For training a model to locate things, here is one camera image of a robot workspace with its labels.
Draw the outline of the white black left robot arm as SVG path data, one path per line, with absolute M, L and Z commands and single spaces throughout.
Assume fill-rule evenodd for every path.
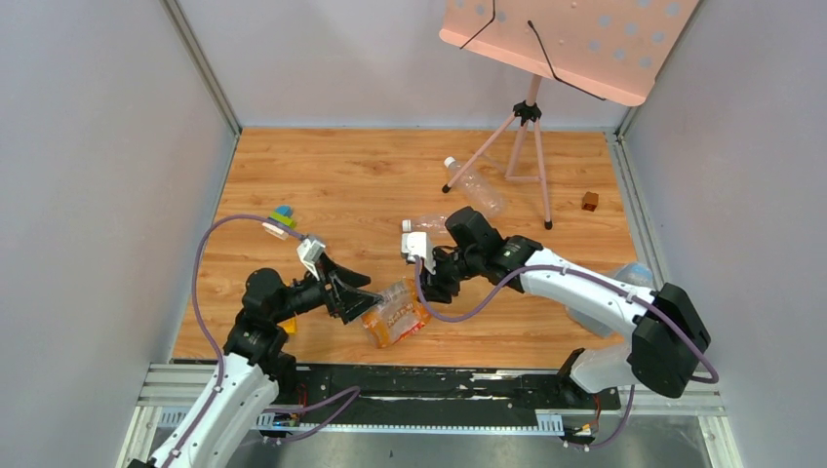
M 286 283 L 272 268 L 247 279 L 242 307 L 217 353 L 204 390 L 173 434 L 132 467 L 224 467 L 257 418 L 272 403 L 290 401 L 298 390 L 296 358 L 284 352 L 281 322 L 324 307 L 349 323 L 382 301 L 366 291 L 370 277 L 322 255 L 316 273 Z

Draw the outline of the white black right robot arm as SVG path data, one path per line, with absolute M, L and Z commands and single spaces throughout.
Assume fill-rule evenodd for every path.
M 416 269 L 425 308 L 451 303 L 462 282 L 481 277 L 493 285 L 483 305 L 509 288 L 559 302 L 622 337 L 618 345 L 570 353 L 556 382 L 566 405 L 581 407 L 606 389 L 636 384 L 678 399 L 692 381 L 719 381 L 705 355 L 710 333 L 681 287 L 666 283 L 654 290 L 596 273 L 530 238 L 501 236 L 470 207 L 451 214 L 446 229 L 450 248 L 433 245 L 424 231 L 402 234 L 401 254 Z

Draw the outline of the orange label plastic bottle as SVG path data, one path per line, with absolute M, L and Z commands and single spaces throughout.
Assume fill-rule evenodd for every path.
M 369 342 L 387 348 L 424 328 L 432 315 L 418 301 L 414 279 L 404 278 L 380 293 L 382 301 L 361 316 Z

